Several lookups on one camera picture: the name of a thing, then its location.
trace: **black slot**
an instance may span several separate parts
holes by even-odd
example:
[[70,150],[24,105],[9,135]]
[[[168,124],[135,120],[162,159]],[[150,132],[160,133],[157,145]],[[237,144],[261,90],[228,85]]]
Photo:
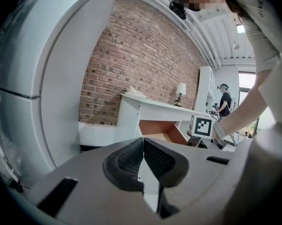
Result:
[[208,157],[207,161],[227,165],[229,163],[230,159],[221,158],[221,157]]
[[91,150],[98,149],[98,148],[102,148],[102,147],[80,145],[80,152],[91,151]]
[[159,202],[158,202],[158,207],[156,209],[156,213],[161,218],[168,218],[169,216],[172,216],[178,212],[179,209],[177,207],[170,205],[167,202],[167,199],[164,195],[164,188],[161,187],[159,190]]
[[64,178],[59,185],[57,185],[55,189],[38,205],[38,208],[54,217],[69,197],[76,184],[76,180]]

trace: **ceiling light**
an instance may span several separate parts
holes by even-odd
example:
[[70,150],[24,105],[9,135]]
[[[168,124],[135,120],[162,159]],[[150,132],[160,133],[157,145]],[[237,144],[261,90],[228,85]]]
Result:
[[236,29],[238,30],[238,33],[245,33],[245,29],[243,25],[237,25]]

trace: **gray plastic surface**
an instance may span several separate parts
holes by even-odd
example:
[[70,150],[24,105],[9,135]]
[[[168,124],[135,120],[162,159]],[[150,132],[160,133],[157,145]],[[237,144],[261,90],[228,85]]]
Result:
[[65,201],[56,218],[67,224],[146,224],[161,218],[143,199],[142,192],[120,190],[104,175],[104,159],[114,151],[128,145],[128,140],[92,151],[84,152],[44,177],[27,194],[34,205],[65,177],[78,183]]
[[194,148],[159,139],[151,140],[184,155],[189,161],[189,170],[184,179],[176,187],[164,188],[167,202],[180,210],[207,191],[226,168],[226,165],[208,161],[207,158],[231,159],[234,155],[219,149]]

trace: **brick wall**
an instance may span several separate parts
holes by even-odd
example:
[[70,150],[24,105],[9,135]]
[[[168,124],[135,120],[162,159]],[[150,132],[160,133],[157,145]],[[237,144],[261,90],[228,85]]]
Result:
[[192,108],[200,66],[195,45],[160,11],[140,0],[115,0],[85,73],[79,120],[115,126],[119,93],[128,86],[173,104],[178,83],[186,83],[182,105]]

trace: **table lamp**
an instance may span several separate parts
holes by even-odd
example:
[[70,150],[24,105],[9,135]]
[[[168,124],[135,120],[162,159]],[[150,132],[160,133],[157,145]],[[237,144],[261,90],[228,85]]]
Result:
[[181,97],[181,95],[186,95],[186,84],[185,83],[178,84],[178,87],[177,87],[177,90],[176,90],[176,94],[179,94],[179,97],[175,101],[176,104],[174,104],[174,106],[181,107],[181,105],[180,105],[180,97]]

